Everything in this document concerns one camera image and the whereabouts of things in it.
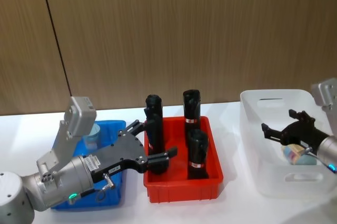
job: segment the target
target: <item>clear plastic container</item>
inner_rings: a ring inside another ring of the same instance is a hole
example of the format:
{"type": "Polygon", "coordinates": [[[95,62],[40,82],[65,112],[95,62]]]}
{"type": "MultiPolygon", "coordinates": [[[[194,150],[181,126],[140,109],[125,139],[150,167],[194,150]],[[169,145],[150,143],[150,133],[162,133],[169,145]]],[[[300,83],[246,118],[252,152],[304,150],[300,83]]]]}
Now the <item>clear plastic container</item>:
{"type": "Polygon", "coordinates": [[[303,90],[255,90],[241,93],[240,130],[257,190],[267,196],[308,198],[325,194],[337,185],[337,176],[318,165],[291,165],[281,145],[264,138],[261,124],[282,131],[295,120],[289,109],[306,111],[315,127],[331,134],[325,113],[303,90]]]}

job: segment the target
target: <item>white table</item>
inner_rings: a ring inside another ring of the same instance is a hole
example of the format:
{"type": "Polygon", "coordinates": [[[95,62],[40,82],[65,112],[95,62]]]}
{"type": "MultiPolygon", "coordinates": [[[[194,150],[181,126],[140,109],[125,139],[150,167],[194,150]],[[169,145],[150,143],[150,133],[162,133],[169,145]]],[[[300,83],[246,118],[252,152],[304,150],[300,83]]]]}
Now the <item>white table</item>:
{"type": "MultiPolygon", "coordinates": [[[[337,223],[337,191],[315,200],[273,199],[254,187],[240,137],[240,104],[204,104],[224,174],[215,200],[150,203],[143,175],[126,171],[120,206],[90,212],[35,212],[33,224],[54,223],[337,223]]],[[[182,106],[164,107],[164,116],[183,115],[182,106]]],[[[54,142],[63,113],[0,116],[0,170],[20,175],[37,172],[36,160],[54,142]]],[[[97,120],[145,120],[143,108],[97,112],[97,120]]],[[[143,141],[144,134],[138,135],[143,141]]]]}

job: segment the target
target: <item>brown wood grain wall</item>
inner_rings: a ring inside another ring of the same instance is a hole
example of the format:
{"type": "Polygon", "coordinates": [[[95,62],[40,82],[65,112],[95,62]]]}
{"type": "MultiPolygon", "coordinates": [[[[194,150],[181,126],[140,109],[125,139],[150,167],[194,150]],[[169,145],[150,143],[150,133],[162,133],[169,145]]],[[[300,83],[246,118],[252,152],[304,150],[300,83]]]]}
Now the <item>brown wood grain wall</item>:
{"type": "Polygon", "coordinates": [[[70,87],[97,108],[239,100],[336,76],[337,0],[48,0],[70,87]]]}
{"type": "Polygon", "coordinates": [[[0,0],[0,114],[61,111],[69,91],[45,0],[0,0]]]}

